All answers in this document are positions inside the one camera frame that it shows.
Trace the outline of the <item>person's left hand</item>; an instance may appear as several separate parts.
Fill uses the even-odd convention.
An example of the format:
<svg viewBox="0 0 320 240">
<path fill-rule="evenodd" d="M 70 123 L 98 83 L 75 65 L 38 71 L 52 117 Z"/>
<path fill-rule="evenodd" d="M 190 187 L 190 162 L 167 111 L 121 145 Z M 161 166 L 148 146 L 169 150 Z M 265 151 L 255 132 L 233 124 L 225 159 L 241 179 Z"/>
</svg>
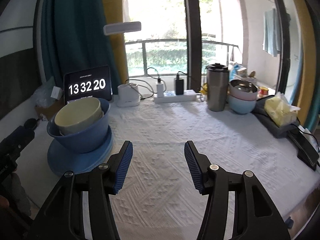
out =
<svg viewBox="0 0 320 240">
<path fill-rule="evenodd" d="M 0 196 L 0 208 L 7 209 L 8 207 L 9 207 L 9 201 L 5 197 Z"/>
</svg>

